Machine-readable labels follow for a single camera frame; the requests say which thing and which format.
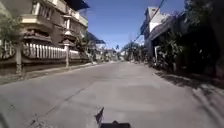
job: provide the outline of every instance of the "curb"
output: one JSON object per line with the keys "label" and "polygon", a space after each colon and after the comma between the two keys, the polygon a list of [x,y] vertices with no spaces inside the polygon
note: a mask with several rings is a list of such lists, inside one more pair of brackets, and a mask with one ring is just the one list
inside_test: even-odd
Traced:
{"label": "curb", "polygon": [[23,81],[23,80],[28,80],[32,78],[37,78],[41,76],[46,76],[46,75],[51,75],[51,74],[57,74],[57,73],[62,73],[66,71],[71,71],[75,69],[80,69],[80,68],[86,68],[86,67],[91,67],[91,66],[96,66],[96,65],[101,65],[104,63],[87,63],[83,65],[76,65],[76,66],[71,66],[71,67],[61,67],[61,68],[53,68],[53,69],[46,69],[46,70],[41,70],[41,71],[33,71],[33,72],[28,72],[25,74],[21,75],[10,75],[10,76],[5,76],[0,78],[0,86],[12,82],[17,82],[17,81]]}

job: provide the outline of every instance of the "blue sky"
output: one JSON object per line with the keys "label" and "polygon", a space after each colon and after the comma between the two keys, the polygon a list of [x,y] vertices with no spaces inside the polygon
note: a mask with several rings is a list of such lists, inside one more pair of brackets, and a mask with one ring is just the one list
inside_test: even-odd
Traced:
{"label": "blue sky", "polygon": [[[117,44],[122,47],[134,39],[144,20],[148,6],[158,6],[160,0],[86,0],[88,30],[112,48]],[[184,0],[165,0],[162,13],[181,11]]]}

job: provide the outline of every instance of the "balcony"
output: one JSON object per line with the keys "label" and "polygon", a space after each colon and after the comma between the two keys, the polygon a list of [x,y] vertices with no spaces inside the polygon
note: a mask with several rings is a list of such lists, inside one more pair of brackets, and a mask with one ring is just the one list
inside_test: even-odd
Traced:
{"label": "balcony", "polygon": [[77,20],[79,23],[81,23],[83,26],[88,27],[88,20],[85,19],[82,15],[80,15],[79,12],[72,10],[71,16],[72,18]]}
{"label": "balcony", "polygon": [[78,33],[74,32],[73,30],[71,29],[66,29],[63,34],[62,34],[64,37],[68,38],[68,39],[71,39],[71,40],[75,40],[76,37],[79,36]]}
{"label": "balcony", "polygon": [[22,21],[23,24],[29,24],[29,25],[38,25],[44,28],[52,29],[53,24],[50,20],[47,20],[43,18],[42,16],[38,15],[32,15],[32,14],[24,14],[22,15]]}
{"label": "balcony", "polygon": [[55,7],[62,11],[63,13],[66,13],[66,2],[64,0],[47,0],[48,2],[55,5]]}

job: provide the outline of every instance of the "street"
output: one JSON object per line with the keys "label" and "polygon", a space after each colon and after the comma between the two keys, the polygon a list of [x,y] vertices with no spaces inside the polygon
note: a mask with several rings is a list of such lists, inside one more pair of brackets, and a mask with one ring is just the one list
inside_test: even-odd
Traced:
{"label": "street", "polygon": [[139,64],[107,63],[0,86],[0,124],[26,128],[37,117],[53,128],[88,128],[104,107],[103,123],[221,128],[190,89],[154,72]]}

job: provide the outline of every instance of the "wall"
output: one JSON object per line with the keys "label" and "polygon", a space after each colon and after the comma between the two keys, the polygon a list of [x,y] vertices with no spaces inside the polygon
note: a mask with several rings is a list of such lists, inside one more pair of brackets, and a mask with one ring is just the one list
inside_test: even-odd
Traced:
{"label": "wall", "polygon": [[0,2],[13,14],[29,14],[32,10],[32,0],[1,0]]}
{"label": "wall", "polygon": [[55,44],[62,40],[61,34],[63,33],[63,29],[65,29],[64,18],[62,15],[63,14],[60,11],[55,10],[51,18],[51,21],[54,24],[54,28],[50,35],[52,37],[52,42]]}

